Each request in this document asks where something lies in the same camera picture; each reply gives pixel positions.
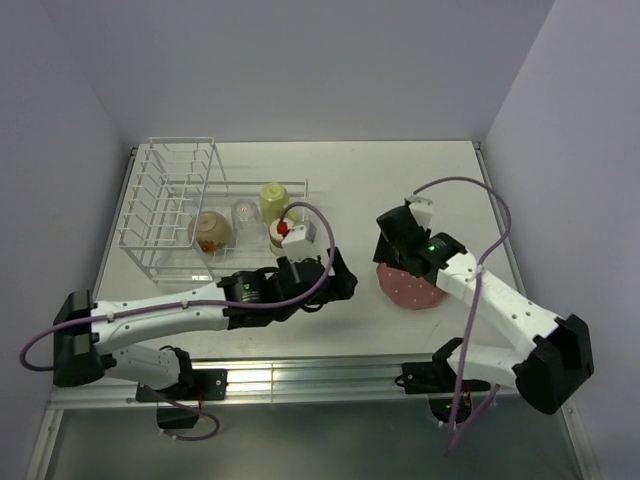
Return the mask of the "small steel cup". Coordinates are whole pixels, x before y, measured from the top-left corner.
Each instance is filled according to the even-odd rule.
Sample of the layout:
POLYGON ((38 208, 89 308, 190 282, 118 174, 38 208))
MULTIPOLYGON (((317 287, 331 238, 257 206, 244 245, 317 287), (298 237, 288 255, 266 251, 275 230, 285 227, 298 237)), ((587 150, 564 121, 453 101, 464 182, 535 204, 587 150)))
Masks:
POLYGON ((282 242, 293 225, 293 221, 289 218, 285 218, 283 221, 276 219, 269 225, 270 249, 277 257, 286 255, 282 242))

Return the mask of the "pink dotted plate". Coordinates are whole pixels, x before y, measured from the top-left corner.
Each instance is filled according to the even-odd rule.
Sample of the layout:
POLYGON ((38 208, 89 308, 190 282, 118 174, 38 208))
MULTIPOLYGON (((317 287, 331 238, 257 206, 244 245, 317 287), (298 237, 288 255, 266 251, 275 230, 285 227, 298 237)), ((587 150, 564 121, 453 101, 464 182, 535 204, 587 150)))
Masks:
POLYGON ((447 293, 432 286, 423 278, 417 278, 386 264, 378 264, 376 275, 382 292, 396 305, 411 310, 437 307, 447 293))

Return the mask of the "clear drinking glass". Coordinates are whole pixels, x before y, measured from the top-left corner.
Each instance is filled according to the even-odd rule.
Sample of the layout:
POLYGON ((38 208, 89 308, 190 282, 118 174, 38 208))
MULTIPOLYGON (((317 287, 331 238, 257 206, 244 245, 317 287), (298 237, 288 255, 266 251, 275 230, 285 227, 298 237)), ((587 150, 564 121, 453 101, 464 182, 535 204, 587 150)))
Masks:
POLYGON ((239 199, 232 207, 232 224, 238 244, 256 244, 261 238, 261 220, 257 205, 239 199))

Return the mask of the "yellow-green mug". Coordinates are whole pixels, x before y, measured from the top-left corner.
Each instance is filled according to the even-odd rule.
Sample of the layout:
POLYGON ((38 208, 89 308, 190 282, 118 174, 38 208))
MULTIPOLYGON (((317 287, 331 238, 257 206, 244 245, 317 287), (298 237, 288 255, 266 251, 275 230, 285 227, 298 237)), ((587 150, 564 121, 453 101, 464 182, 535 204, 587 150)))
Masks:
POLYGON ((263 184, 259 195, 262 221, 270 226, 278 220, 283 210, 292 203, 287 188, 278 182, 263 184))

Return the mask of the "beige bowl with flower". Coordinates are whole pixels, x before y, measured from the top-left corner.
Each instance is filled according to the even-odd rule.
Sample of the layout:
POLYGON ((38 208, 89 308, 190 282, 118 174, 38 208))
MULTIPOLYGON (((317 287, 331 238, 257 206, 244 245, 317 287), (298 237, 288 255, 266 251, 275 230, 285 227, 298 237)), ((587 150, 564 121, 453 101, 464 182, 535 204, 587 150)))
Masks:
POLYGON ((233 230, 230 222, 219 212, 207 210, 191 219, 189 239, 205 254, 214 254, 231 244, 233 230))

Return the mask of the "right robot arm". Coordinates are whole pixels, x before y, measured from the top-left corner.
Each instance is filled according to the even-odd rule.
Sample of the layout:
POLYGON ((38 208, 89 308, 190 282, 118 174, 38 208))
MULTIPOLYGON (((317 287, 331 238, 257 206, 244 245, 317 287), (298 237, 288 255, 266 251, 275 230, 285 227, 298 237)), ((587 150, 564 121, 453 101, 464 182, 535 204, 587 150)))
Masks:
POLYGON ((423 393, 450 393, 493 385, 514 388, 534 409, 554 414, 594 373, 589 328, 521 295, 447 233, 431 233, 427 213, 410 205, 377 218, 375 262, 426 281, 468 305, 503 335, 506 348, 465 344, 455 337, 420 373, 423 393))

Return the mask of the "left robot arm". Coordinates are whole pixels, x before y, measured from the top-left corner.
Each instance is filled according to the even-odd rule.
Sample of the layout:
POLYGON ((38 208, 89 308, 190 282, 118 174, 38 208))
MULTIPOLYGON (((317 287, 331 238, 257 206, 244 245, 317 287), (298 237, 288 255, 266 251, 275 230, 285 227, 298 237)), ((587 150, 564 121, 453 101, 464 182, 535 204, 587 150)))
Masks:
POLYGON ((316 312, 349 300, 358 283, 341 254, 328 273, 320 259, 239 271, 216 283, 161 297, 96 302, 88 290, 67 296, 54 319, 53 383, 71 388, 105 376, 120 378, 183 399, 195 386, 189 355, 172 347, 149 350, 144 342, 194 331, 261 328, 297 311, 316 312))

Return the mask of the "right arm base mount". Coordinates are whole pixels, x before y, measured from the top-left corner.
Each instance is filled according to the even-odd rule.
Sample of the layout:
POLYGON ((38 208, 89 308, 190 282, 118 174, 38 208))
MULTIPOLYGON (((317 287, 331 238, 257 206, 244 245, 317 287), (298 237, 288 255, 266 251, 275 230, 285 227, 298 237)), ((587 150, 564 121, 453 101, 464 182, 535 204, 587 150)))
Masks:
MULTIPOLYGON (((428 395, 432 415, 439 421, 448 422, 453 407, 456 375, 446 361, 403 363, 401 374, 394 379, 394 383, 406 395, 428 395)), ((464 422, 470 416, 473 393, 490 390, 491 384, 486 381, 463 380, 456 421, 464 422)))

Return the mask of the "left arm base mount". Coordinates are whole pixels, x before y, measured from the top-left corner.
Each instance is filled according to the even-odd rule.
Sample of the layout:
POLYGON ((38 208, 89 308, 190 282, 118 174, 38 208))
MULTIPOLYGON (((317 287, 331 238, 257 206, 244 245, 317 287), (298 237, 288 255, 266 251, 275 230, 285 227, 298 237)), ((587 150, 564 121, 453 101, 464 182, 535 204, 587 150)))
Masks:
POLYGON ((155 391, 139 384, 135 393, 137 403, 164 403, 156 407, 156 422, 160 429, 182 433, 193 429, 199 420, 204 404, 225 399, 227 371, 225 369, 196 369, 187 383, 178 383, 164 390, 155 391))

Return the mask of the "aluminium rail frame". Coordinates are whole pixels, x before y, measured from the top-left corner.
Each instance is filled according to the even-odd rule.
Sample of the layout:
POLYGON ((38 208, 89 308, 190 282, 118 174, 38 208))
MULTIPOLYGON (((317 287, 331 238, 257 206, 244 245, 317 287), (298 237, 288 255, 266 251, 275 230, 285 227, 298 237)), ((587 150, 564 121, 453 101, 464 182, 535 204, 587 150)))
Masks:
POLYGON ((394 379, 460 334, 453 299, 422 312, 389 302, 371 260, 376 217, 436 178, 482 179, 469 141, 226 143, 233 181, 298 181, 328 217, 355 298, 265 329, 185 334, 174 343, 229 384, 212 405, 222 428, 202 442, 171 441, 132 385, 110 379, 55 391, 31 479, 576 479, 561 415, 502 393, 445 453, 426 398, 394 379))

